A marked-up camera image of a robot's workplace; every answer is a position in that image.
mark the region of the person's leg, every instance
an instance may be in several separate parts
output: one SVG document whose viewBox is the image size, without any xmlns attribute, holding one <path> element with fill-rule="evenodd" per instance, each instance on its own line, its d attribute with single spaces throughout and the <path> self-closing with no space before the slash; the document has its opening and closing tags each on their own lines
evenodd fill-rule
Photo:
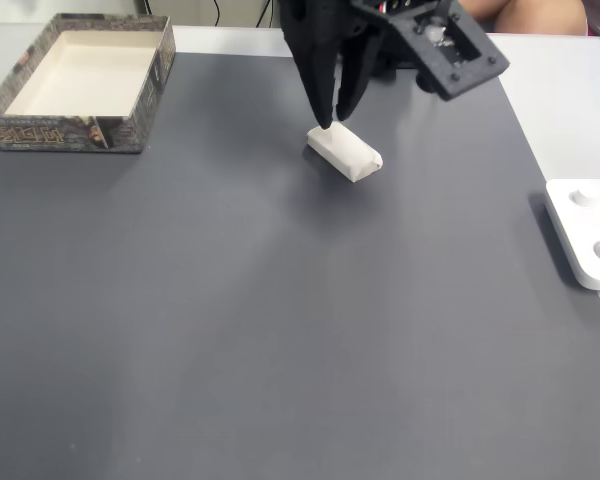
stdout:
<svg viewBox="0 0 600 480">
<path fill-rule="evenodd" d="M 479 22 L 493 20 L 509 0 L 460 0 L 464 9 Z"/>
<path fill-rule="evenodd" d="M 586 35 L 587 17 L 581 0 L 509 0 L 496 17 L 495 31 Z"/>
</svg>

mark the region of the gray mat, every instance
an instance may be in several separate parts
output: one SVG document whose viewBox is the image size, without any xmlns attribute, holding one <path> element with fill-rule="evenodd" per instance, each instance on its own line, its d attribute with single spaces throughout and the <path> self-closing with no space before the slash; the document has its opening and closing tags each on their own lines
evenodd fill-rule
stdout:
<svg viewBox="0 0 600 480">
<path fill-rule="evenodd" d="M 0 153 L 0 479 L 600 480 L 600 301 L 498 82 L 304 148 L 289 59 L 179 54 L 140 156 Z"/>
</svg>

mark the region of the cardboard box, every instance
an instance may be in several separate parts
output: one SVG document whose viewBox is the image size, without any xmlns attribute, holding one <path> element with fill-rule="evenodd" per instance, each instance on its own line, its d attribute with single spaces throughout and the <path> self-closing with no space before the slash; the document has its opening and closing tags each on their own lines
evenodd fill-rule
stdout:
<svg viewBox="0 0 600 480">
<path fill-rule="evenodd" d="M 141 152 L 175 50 L 169 17 L 56 15 L 0 85 L 0 149 Z"/>
</svg>

